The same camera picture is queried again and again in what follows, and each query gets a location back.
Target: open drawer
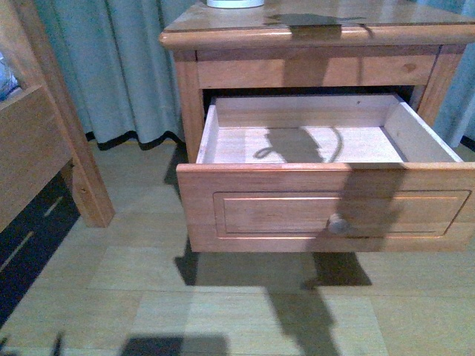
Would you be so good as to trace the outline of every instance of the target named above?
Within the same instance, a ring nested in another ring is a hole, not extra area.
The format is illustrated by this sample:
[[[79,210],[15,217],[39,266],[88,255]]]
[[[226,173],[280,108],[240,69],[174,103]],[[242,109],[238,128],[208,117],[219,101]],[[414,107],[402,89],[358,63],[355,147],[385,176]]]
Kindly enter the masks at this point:
[[[450,251],[475,164],[394,95],[217,98],[178,165],[193,251]]]

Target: nightstand top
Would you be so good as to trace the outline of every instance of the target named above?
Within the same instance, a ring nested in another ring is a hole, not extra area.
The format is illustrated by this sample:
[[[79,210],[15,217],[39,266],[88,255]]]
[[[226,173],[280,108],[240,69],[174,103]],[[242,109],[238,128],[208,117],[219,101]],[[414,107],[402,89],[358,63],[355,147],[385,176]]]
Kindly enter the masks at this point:
[[[198,1],[166,31],[414,24],[475,24],[475,19],[409,0],[266,0],[264,6],[239,10]]]
[[[466,45],[475,19],[409,0],[266,0],[250,9],[191,6],[160,35],[172,50]]]

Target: glass top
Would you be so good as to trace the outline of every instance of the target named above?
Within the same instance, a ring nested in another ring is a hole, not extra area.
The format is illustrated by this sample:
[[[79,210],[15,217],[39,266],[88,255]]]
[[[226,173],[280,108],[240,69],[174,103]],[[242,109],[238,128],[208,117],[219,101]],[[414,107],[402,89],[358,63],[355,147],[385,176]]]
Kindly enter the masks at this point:
[[[249,9],[217,9],[198,1],[166,31],[326,25],[475,24],[475,18],[412,0],[265,0]]]

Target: drawer opening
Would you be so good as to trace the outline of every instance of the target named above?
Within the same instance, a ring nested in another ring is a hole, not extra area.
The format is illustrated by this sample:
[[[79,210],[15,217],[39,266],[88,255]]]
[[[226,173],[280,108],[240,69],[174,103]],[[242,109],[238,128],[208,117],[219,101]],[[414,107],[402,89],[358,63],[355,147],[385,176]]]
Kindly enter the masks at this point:
[[[197,163],[461,162],[397,95],[221,97]]]

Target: wooden furniture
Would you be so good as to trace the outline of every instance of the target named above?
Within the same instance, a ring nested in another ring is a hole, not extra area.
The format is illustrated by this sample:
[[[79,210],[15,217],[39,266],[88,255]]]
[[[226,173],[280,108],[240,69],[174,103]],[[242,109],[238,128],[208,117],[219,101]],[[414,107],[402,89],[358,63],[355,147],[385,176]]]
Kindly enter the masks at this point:
[[[22,87],[0,103],[0,231],[59,171],[86,223],[107,226],[114,210],[33,1],[0,0],[0,52]]]
[[[473,236],[475,165],[420,117],[433,124],[475,19],[405,0],[199,1],[160,41],[176,62],[194,251],[445,251]],[[412,86],[417,113],[387,96],[218,98],[204,125],[206,89],[387,85]],[[339,161],[332,135],[351,148]]]

